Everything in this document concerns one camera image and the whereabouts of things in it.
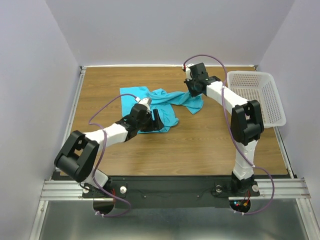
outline white plastic basket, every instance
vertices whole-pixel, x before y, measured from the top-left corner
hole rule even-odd
[[[227,83],[234,93],[260,103],[265,128],[286,124],[284,108],[271,74],[260,71],[230,71]]]

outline metal frame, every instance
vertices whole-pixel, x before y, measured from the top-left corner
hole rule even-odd
[[[260,196],[251,199],[270,199],[272,184],[269,179],[256,179]],[[274,179],[275,199],[309,199],[310,194],[304,179]],[[83,198],[83,189],[75,181],[45,181],[40,201],[107,201],[112,198]],[[229,200],[239,200],[243,197],[229,197]]]
[[[65,130],[62,144],[66,141],[68,135],[71,132],[72,124],[74,121],[78,100],[82,85],[86,74],[86,66],[81,67],[81,73],[79,76],[78,85],[76,88],[75,96],[73,99],[72,109],[69,115],[68,124]],[[274,128],[276,139],[279,144],[279,148],[282,153],[284,164],[288,170],[291,178],[288,179],[274,179],[275,183],[275,199],[296,199],[299,212],[307,232],[307,236],[310,240],[320,240],[320,228],[313,211],[310,194],[307,188],[307,184],[304,179],[295,178],[292,171],[290,161],[277,127]],[[270,198],[272,187],[269,179],[256,179],[259,185],[260,194],[259,197],[252,197],[252,199],[268,199]],[[75,181],[45,181],[43,184],[42,193],[34,223],[32,226],[30,240],[38,240],[40,238],[42,226],[44,224],[46,211],[49,201],[92,201],[92,198],[82,198],[83,189]],[[230,200],[236,200],[236,197],[230,197]],[[112,201],[112,198],[96,198],[99,201]]]
[[[209,68],[221,68],[220,64],[206,64],[206,67]],[[108,65],[89,65],[84,68],[182,68],[182,64],[108,64]],[[252,67],[255,65],[225,65],[227,68],[244,68],[244,67]]]

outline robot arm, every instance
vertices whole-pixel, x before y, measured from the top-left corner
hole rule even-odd
[[[139,100],[132,107],[130,114],[103,130],[85,133],[73,131],[55,158],[54,165],[76,182],[88,183],[98,188],[93,181],[92,173],[97,153],[103,149],[104,131],[107,135],[105,147],[109,147],[132,139],[138,131],[151,132],[162,129],[164,124],[160,120],[158,110],[154,109],[152,116],[150,103],[150,98]],[[95,180],[100,186],[105,186],[108,179],[100,170],[95,172]]]
[[[224,88],[225,108],[231,114],[232,136],[241,152],[253,164],[255,148],[260,134],[264,131],[259,102],[256,100],[248,101],[224,87],[216,76],[209,77],[203,63],[189,64],[184,70],[186,73],[184,82],[192,97],[205,94],[222,105],[222,89]],[[253,168],[236,151],[232,177],[236,178],[237,188],[245,188],[247,184],[244,182],[250,184],[249,182],[253,181],[253,175]]]

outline white wall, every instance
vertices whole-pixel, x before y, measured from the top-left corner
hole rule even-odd
[[[293,170],[305,177],[320,222],[320,1],[296,0],[259,70],[273,75],[286,114],[280,132]]]
[[[82,66],[258,64],[294,0],[46,0]]]
[[[0,7],[0,239],[29,239],[79,65],[44,0]]]

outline wooden surface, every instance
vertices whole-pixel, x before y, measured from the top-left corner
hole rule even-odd
[[[209,75],[223,78],[220,67],[207,68]],[[228,71],[253,71],[253,67],[231,67]],[[168,93],[187,91],[179,67],[96,67],[87,68],[72,131],[91,132],[89,118],[111,99],[119,88],[147,86]],[[228,134],[222,107],[203,96],[203,108],[192,115],[185,106],[173,109],[179,123],[167,133],[139,134],[130,141],[106,149],[99,166],[107,175],[229,175],[236,150]],[[93,122],[104,127],[120,120],[121,100],[102,111]],[[261,135],[254,163],[271,174],[287,174],[273,128]]]

